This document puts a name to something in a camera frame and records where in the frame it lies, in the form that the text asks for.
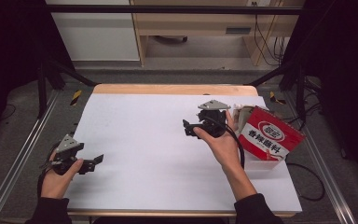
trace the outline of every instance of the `white table surface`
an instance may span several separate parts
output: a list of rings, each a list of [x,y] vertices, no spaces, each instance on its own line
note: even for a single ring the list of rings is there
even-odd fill
[[[235,214],[220,164],[182,123],[199,123],[197,106],[212,99],[265,106],[258,96],[92,94],[74,136],[85,144],[77,156],[104,159],[95,172],[75,176],[68,211]],[[246,153],[246,162],[253,160]],[[247,174],[274,213],[301,212],[284,162]]]

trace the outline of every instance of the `aluminum rail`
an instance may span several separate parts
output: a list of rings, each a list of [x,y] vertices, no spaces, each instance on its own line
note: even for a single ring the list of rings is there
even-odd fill
[[[296,114],[295,110],[295,101],[292,94],[284,91],[284,98],[288,99],[288,104],[292,109],[292,112]],[[304,126],[303,131],[307,138],[305,138],[305,143],[307,144],[307,148],[310,153],[310,157],[315,165],[316,170],[321,176],[322,181],[324,182],[324,186],[327,192],[327,195],[330,198],[331,204],[333,205],[334,210],[337,213],[338,219],[342,224],[355,224],[356,220],[351,212],[351,209],[348,207],[347,202],[345,201],[344,196],[339,189],[336,180],[331,174],[330,169],[327,167],[326,162],[324,161],[318,147],[313,140],[310,130],[307,128],[307,125]]]
[[[241,14],[303,15],[319,9],[303,7],[215,7],[215,6],[115,6],[115,5],[24,5],[23,10],[46,10],[67,13],[176,13],[176,14]]]
[[[29,155],[34,149],[34,145],[39,138],[43,128],[45,127],[46,122],[53,110],[58,96],[60,95],[59,91],[53,91],[49,100],[48,100],[48,109],[44,116],[41,119],[38,119],[34,124],[33,129],[31,130],[30,134],[28,135],[27,140],[25,141],[24,145],[22,146],[19,155],[17,156],[16,160],[14,161],[13,165],[11,166],[10,170],[5,177],[5,180],[1,184],[0,187],[0,212],[9,196],[10,192],[13,190],[14,185],[16,184],[17,179],[19,178],[22,168],[24,167],[25,163],[28,160]]]

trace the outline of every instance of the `red and white label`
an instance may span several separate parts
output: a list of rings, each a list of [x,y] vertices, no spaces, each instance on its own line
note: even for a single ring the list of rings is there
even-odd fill
[[[255,107],[239,136],[244,149],[263,161],[283,160],[304,138],[304,134],[259,107]]]

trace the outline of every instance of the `wooden table edge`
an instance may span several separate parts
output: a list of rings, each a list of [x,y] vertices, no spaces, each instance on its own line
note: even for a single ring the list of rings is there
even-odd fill
[[[274,212],[278,217],[293,217],[295,212]],[[235,212],[221,211],[115,211],[115,210],[68,210],[69,216],[87,217],[235,217]]]
[[[242,85],[176,85],[176,84],[99,84],[94,93],[105,94],[183,94],[258,96],[253,86]]]

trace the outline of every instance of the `black sleeve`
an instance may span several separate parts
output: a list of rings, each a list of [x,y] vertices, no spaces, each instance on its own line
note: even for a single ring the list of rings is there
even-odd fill
[[[283,224],[283,221],[269,210],[262,194],[241,199],[234,203],[234,206],[240,224]]]
[[[39,198],[34,215],[25,224],[72,224],[66,208],[69,199]]]

